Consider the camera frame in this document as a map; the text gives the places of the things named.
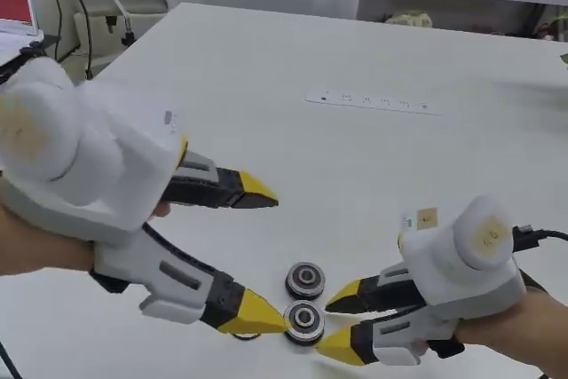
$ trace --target black cable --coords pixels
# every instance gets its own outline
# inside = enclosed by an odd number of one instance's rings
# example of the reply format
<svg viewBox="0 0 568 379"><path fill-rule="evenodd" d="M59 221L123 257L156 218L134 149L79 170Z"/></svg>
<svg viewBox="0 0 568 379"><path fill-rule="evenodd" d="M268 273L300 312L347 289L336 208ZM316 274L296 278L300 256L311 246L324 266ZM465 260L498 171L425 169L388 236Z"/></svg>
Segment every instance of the black cable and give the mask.
<svg viewBox="0 0 568 379"><path fill-rule="evenodd" d="M513 241L515 242L513 251L522 252L523 250L538 248L540 241L548 237L568 241L568 234L560 233L559 231L534 231L530 225L515 226L513 228Z"/></svg>
<svg viewBox="0 0 568 379"><path fill-rule="evenodd" d="M57 11L59 13L59 24L57 27L57 42L55 42L55 53L53 54L53 58L57 61L59 41L61 40L61 28L63 27L63 12L61 11L61 3L59 0L55 0L55 3L57 4Z"/></svg>
<svg viewBox="0 0 568 379"><path fill-rule="evenodd" d="M89 19L89 13L87 12L87 7L85 6L85 2L83 0L79 0L79 4L81 4L81 9L83 9L83 14L85 16L85 21L87 23L87 39L89 41L89 54L87 59L87 68L85 69L85 76L87 80L92 79L92 37L91 37L91 20Z"/></svg>
<svg viewBox="0 0 568 379"><path fill-rule="evenodd" d="M231 333L231 335L242 342L254 341L255 339L262 336L260 333L255 333L254 335L237 335L236 333Z"/></svg>
<svg viewBox="0 0 568 379"><path fill-rule="evenodd" d="M568 234L560 233L559 231L539 230L536 233L543 235L544 236L542 237L543 239L546 239L547 237L554 237L556 239L568 241Z"/></svg>
<svg viewBox="0 0 568 379"><path fill-rule="evenodd" d="M23 379L16 366L14 366L12 359L8 355L8 351L4 348L1 342L0 342L0 358L6 365L6 368L10 372L10 375L12 375L13 379Z"/></svg>

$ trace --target metal bearing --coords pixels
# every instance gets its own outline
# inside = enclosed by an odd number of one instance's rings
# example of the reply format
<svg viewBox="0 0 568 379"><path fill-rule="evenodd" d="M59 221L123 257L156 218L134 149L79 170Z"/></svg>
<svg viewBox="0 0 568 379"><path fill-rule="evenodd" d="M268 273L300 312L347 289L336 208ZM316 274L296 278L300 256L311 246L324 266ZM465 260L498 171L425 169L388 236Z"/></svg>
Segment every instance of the metal bearing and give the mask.
<svg viewBox="0 0 568 379"><path fill-rule="evenodd" d="M286 276L286 289L295 299L311 301L323 293L326 276L323 270L311 262L292 265Z"/></svg>
<svg viewBox="0 0 568 379"><path fill-rule="evenodd" d="M324 314L313 302L295 301L284 311L284 319L288 323L284 335L296 345L312 346L323 336Z"/></svg>

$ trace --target electrical outlet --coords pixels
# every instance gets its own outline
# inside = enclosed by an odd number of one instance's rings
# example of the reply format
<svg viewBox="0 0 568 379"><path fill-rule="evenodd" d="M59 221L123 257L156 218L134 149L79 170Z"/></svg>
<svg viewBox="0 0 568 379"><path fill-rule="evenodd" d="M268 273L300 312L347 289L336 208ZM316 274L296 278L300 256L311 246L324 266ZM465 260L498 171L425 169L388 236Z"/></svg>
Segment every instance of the electrical outlet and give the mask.
<svg viewBox="0 0 568 379"><path fill-rule="evenodd" d="M441 115L432 104L376 97L352 91L322 90L310 91L305 96L308 102L332 106L372 108L375 110L397 111L401 113Z"/></svg>

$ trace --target sticker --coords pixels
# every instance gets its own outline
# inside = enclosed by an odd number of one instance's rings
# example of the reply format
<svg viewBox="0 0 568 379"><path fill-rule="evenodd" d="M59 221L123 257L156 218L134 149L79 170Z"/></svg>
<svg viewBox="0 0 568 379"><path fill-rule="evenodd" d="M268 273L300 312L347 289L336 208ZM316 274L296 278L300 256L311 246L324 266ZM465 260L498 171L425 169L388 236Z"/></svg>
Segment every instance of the sticker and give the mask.
<svg viewBox="0 0 568 379"><path fill-rule="evenodd" d="M436 228L438 226L438 208L420 209L416 218L418 231Z"/></svg>
<svg viewBox="0 0 568 379"><path fill-rule="evenodd" d="M47 136L19 100L0 99L0 150L34 162L46 144Z"/></svg>
<svg viewBox="0 0 568 379"><path fill-rule="evenodd" d="M491 216L479 224L473 234L473 249L484 257L493 257L510 238L509 229L499 219Z"/></svg>

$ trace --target hand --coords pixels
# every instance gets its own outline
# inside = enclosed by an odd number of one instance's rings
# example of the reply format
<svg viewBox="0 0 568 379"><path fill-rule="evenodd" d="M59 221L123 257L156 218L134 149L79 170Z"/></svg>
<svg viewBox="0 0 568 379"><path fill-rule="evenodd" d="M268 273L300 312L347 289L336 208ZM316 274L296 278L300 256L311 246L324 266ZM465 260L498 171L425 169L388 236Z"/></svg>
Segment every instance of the hand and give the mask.
<svg viewBox="0 0 568 379"><path fill-rule="evenodd" d="M169 204L160 203L153 215L169 213ZM93 262L92 243L34 228L0 206L0 275L43 268L89 271Z"/></svg>
<svg viewBox="0 0 568 379"><path fill-rule="evenodd" d="M568 307L540 290L529 288L525 299L506 312L463 321L456 335L462 343L487 346L554 379L568 378Z"/></svg>

